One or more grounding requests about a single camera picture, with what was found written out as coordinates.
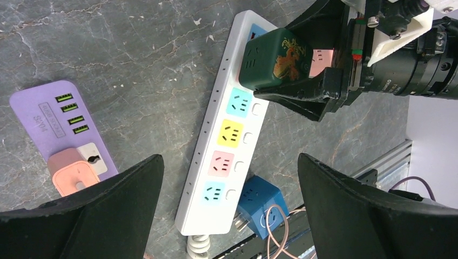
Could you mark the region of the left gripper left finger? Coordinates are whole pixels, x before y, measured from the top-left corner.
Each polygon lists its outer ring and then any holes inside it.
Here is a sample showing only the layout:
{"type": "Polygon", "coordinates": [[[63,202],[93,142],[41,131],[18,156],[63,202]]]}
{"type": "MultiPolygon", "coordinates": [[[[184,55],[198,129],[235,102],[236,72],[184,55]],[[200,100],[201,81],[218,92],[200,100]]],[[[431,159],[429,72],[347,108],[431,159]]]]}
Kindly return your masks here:
{"type": "Polygon", "coordinates": [[[34,209],[1,213],[1,258],[143,258],[164,176],[154,154],[34,209]]]}

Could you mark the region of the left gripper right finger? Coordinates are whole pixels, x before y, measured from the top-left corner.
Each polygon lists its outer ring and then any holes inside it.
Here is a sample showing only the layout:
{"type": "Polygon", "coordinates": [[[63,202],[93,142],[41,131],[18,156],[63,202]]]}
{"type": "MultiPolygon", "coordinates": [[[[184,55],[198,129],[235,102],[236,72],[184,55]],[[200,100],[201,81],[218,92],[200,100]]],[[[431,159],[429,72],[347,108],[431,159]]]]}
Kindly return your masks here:
{"type": "Polygon", "coordinates": [[[380,190],[306,153],[298,177],[318,258],[457,258],[457,209],[380,190]]]}

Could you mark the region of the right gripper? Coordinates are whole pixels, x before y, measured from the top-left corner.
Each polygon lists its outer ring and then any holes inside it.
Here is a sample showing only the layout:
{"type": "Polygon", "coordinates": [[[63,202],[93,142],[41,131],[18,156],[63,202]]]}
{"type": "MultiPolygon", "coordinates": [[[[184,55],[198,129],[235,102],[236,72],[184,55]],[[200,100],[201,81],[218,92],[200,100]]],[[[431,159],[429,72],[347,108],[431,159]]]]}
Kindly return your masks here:
{"type": "Polygon", "coordinates": [[[254,96],[316,122],[365,92],[455,100],[456,10],[457,1],[315,1],[285,29],[313,49],[335,48],[340,69],[254,96]]]}

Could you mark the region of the pink cube socket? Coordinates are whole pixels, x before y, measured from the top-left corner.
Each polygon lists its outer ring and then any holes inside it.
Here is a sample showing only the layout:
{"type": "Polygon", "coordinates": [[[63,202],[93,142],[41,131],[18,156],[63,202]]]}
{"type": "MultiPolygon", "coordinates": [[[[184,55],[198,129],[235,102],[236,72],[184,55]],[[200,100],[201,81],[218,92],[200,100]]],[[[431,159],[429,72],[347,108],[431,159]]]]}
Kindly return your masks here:
{"type": "Polygon", "coordinates": [[[333,50],[314,50],[311,62],[309,77],[313,78],[319,75],[324,68],[331,67],[333,50]]]}

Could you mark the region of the dark green cube socket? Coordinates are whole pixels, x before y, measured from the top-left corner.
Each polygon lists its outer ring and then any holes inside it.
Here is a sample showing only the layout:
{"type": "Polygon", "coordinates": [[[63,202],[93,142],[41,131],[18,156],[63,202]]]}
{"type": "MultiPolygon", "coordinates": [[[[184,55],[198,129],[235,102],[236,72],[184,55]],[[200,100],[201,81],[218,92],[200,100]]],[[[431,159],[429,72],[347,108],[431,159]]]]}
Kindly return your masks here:
{"type": "Polygon", "coordinates": [[[239,73],[241,86],[252,91],[309,77],[313,49],[285,28],[248,41],[239,73]]]}

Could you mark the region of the pink charger plug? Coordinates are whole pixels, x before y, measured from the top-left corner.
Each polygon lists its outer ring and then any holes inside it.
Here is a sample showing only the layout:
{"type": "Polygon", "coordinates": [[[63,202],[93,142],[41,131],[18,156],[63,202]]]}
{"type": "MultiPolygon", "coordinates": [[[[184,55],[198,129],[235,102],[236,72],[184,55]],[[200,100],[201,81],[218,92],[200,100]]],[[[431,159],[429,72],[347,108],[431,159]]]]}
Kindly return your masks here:
{"type": "Polygon", "coordinates": [[[68,196],[99,183],[100,179],[87,161],[77,161],[57,170],[52,182],[61,196],[68,196]]]}

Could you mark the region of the blue cube socket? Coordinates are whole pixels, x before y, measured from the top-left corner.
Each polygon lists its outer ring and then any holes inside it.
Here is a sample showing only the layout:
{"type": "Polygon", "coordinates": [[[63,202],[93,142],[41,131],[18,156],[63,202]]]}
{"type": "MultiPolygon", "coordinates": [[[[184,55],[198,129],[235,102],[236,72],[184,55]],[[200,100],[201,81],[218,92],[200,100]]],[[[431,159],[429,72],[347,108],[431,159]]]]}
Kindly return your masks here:
{"type": "Polygon", "coordinates": [[[237,231],[247,227],[264,240],[268,237],[268,229],[274,230],[283,223],[281,210],[289,215],[280,189],[255,175],[243,186],[233,222],[237,231]]]}

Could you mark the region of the white multicolour power strip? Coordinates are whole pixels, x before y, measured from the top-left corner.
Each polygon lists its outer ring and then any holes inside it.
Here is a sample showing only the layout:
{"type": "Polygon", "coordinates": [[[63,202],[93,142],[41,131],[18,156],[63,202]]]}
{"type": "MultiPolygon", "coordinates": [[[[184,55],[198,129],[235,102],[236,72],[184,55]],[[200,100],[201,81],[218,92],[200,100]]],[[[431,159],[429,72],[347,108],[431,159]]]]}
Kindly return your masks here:
{"type": "Polygon", "coordinates": [[[251,10],[234,18],[175,218],[184,236],[231,229],[268,108],[238,76],[248,41],[274,29],[251,10]]]}

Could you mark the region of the purple USB power strip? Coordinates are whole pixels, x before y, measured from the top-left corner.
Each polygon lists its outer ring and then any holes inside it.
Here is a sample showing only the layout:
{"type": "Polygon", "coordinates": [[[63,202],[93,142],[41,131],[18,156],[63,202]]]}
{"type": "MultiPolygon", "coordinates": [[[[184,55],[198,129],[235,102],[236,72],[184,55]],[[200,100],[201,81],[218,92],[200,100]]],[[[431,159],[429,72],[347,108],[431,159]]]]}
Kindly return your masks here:
{"type": "Polygon", "coordinates": [[[77,87],[59,80],[14,93],[10,107],[45,161],[65,149],[76,148],[100,180],[118,174],[105,143],[77,87]]]}

